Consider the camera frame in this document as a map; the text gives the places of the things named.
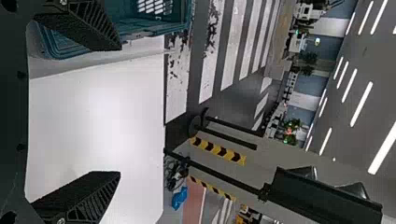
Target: metal bar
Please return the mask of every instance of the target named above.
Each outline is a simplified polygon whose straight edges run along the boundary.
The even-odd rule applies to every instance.
[[[214,130],[211,130],[211,129],[208,129],[208,128],[204,128],[204,127],[201,127],[201,126],[198,126],[198,125],[195,125],[195,129],[198,130],[198,131],[204,132],[204,133],[212,134],[212,135],[214,135],[216,137],[219,137],[219,138],[222,138],[224,140],[227,140],[227,141],[230,141],[230,142],[234,142],[234,143],[236,143],[236,144],[238,144],[240,146],[248,147],[248,148],[250,148],[252,150],[257,150],[257,145],[249,143],[249,142],[241,140],[241,139],[238,139],[238,138],[235,138],[235,137],[232,137],[230,135],[227,135],[227,134],[224,134],[224,133],[219,133],[219,132],[216,132]]]
[[[252,134],[252,135],[255,135],[255,136],[258,136],[258,137],[262,137],[262,136],[260,136],[259,133],[255,132],[255,131],[252,131],[252,130],[244,128],[244,127],[241,127],[241,126],[236,125],[236,124],[232,124],[230,122],[227,122],[227,121],[224,121],[224,120],[221,120],[221,119],[215,119],[215,118],[212,118],[212,117],[205,117],[205,119],[209,120],[209,121],[212,121],[212,122],[215,122],[217,124],[221,124],[223,126],[232,128],[232,129],[236,129],[236,130],[238,130],[238,131],[240,131],[242,133],[249,133],[249,134]]]
[[[220,179],[220,180],[222,180],[224,182],[227,182],[227,183],[229,183],[231,185],[234,185],[237,188],[243,189],[243,190],[245,190],[245,191],[247,191],[249,193],[252,193],[254,195],[257,195],[257,196],[261,195],[261,190],[260,189],[253,188],[253,187],[251,187],[251,186],[249,186],[249,185],[247,185],[245,183],[240,182],[239,180],[233,179],[232,177],[229,177],[229,176],[224,175],[222,173],[219,173],[219,172],[217,172],[215,170],[212,170],[209,167],[204,166],[204,165],[202,165],[202,164],[200,164],[200,163],[198,163],[196,161],[192,161],[190,158],[185,158],[185,157],[180,156],[177,153],[172,152],[172,151],[167,150],[167,149],[164,149],[163,153],[165,155],[167,155],[167,156],[170,156],[170,157],[178,160],[178,161],[186,162],[188,165],[190,165],[190,166],[192,166],[192,167],[194,167],[194,168],[196,168],[196,169],[198,169],[198,170],[200,170],[200,171],[202,171],[204,173],[207,173],[209,175],[213,175],[214,177],[216,177],[216,178],[218,178],[218,179]]]

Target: black rubber pad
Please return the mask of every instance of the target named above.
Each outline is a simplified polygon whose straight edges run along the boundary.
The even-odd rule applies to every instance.
[[[35,21],[94,51],[121,50],[120,35],[96,0],[44,5]]]
[[[119,172],[90,172],[32,203],[45,221],[99,223],[120,182]]]

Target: fluorescent light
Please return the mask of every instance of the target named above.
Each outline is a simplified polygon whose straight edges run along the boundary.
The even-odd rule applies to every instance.
[[[326,97],[326,99],[324,99],[323,107],[322,107],[321,110],[320,110],[319,117],[322,116],[323,111],[324,111],[324,107],[326,107],[326,104],[327,104],[327,97]]]
[[[314,122],[312,122],[311,127],[309,128],[308,134],[306,137],[309,137],[309,134],[311,134],[312,128],[314,127]]]
[[[340,76],[340,80],[338,80],[338,84],[337,84],[337,90],[340,88],[341,83],[343,82],[344,79],[344,75],[346,74],[347,71],[347,67],[349,66],[349,62],[346,62],[346,66],[344,67],[343,73]]]
[[[322,148],[320,149],[319,156],[321,156],[323,154],[324,148],[326,147],[327,142],[329,141],[329,138],[331,135],[332,135],[332,128],[330,128],[329,131],[327,132],[327,135],[326,135],[326,138],[324,139]]]
[[[340,71],[341,64],[343,63],[343,60],[344,60],[344,57],[341,57],[340,63],[338,64],[337,69],[335,70],[335,73],[334,73],[334,78],[333,78],[334,80],[337,78],[337,75],[338,75],[338,72]]]
[[[349,25],[347,26],[347,29],[346,29],[346,35],[349,34],[349,30],[350,30],[350,27],[352,26],[352,22],[353,22],[353,20],[355,20],[355,14],[356,14],[356,12],[354,12],[352,14],[352,18],[350,19]]]
[[[350,77],[349,83],[347,84],[346,87],[346,92],[344,92],[343,99],[341,100],[341,103],[344,103],[347,99],[347,95],[349,94],[350,88],[352,87],[353,82],[355,81],[355,77],[358,74],[358,69],[355,68],[353,71],[352,77]]]
[[[370,11],[373,7],[373,3],[374,1],[371,1],[369,7],[367,8],[366,15],[364,15],[363,21],[361,22],[361,28],[359,29],[358,35],[361,35],[361,32],[363,31],[364,25],[366,24],[367,18],[369,17]]]
[[[323,94],[322,94],[322,97],[320,98],[319,106],[321,106],[321,103],[322,103],[322,101],[323,101],[323,99],[324,99],[324,96],[326,95],[326,91],[327,91],[327,89],[324,89],[324,92],[323,92]]]
[[[364,104],[366,103],[367,97],[369,97],[370,91],[373,88],[373,82],[369,82],[367,85],[366,91],[364,91],[363,96],[361,97],[361,102],[358,105],[358,108],[356,108],[355,114],[352,117],[352,120],[350,121],[350,127],[355,126],[356,120],[359,117],[359,114],[361,113],[361,110],[363,109]]]
[[[308,144],[306,144],[306,149],[305,149],[305,151],[308,151],[308,150],[309,150],[309,147],[311,146],[311,143],[312,143],[312,136],[309,138]]]
[[[371,35],[373,35],[375,33],[376,26],[378,25],[379,21],[381,20],[382,13],[384,13],[387,3],[388,3],[388,0],[384,0],[384,2],[382,3],[381,8],[379,9],[378,15],[376,16],[372,31],[370,32]]]
[[[393,124],[392,129],[390,130],[387,138],[385,139],[384,143],[382,144],[381,148],[376,153],[376,156],[370,165],[369,173],[371,175],[375,175],[378,171],[379,167],[381,166],[384,159],[387,157],[390,149],[392,148],[393,144],[396,141],[396,122]]]

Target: yellow and black hazard stripe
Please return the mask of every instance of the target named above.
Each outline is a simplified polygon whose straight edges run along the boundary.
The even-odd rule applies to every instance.
[[[234,152],[233,150],[207,142],[206,140],[203,140],[199,137],[191,138],[190,142],[193,146],[211,152],[214,155],[222,157],[224,160],[233,161],[243,166],[245,165],[247,157]]]
[[[228,194],[228,193],[222,191],[221,189],[215,188],[215,187],[213,187],[212,185],[209,185],[209,184],[205,183],[204,181],[202,181],[202,180],[200,180],[200,179],[197,179],[197,178],[195,178],[195,177],[193,177],[193,176],[190,176],[190,180],[191,180],[192,182],[196,183],[196,184],[201,185],[202,187],[204,187],[204,188],[206,188],[206,189],[209,189],[209,190],[211,190],[211,191],[217,193],[218,195],[223,196],[224,198],[226,198],[226,199],[228,199],[228,200],[231,200],[231,201],[234,201],[234,202],[236,201],[236,198],[235,198],[234,196],[232,196],[232,195],[230,195],[230,194]]]

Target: blue container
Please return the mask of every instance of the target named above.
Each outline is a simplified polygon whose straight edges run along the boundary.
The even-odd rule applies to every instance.
[[[106,0],[103,6],[122,42],[170,34],[190,26],[191,0]],[[38,54],[42,58],[63,60],[91,52],[37,22],[35,28],[42,41],[42,50]]]

